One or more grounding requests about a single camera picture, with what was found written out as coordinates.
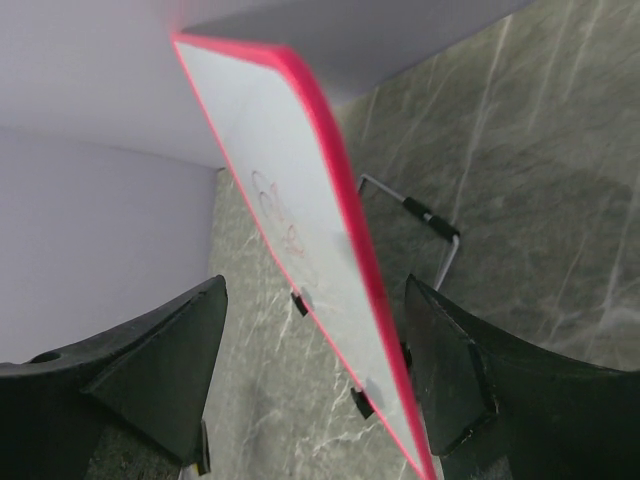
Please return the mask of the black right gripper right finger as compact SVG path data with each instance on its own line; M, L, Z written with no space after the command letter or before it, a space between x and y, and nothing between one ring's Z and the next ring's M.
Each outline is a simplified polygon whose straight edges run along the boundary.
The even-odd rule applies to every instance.
M635 479L639 375L574 360L409 277L411 372L448 479Z

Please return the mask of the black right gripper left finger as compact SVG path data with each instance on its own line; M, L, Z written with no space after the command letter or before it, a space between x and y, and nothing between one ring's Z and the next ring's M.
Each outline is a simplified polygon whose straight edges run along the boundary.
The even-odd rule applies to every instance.
M2 363L2 478L82 479L109 429L209 473L203 415L227 307L217 275L100 334Z

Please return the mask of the pink framed whiteboard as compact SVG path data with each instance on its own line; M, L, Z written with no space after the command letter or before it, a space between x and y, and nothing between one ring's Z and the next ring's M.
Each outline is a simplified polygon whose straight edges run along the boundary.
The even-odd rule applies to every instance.
M292 289L422 479L436 472L340 128L291 48L172 37Z

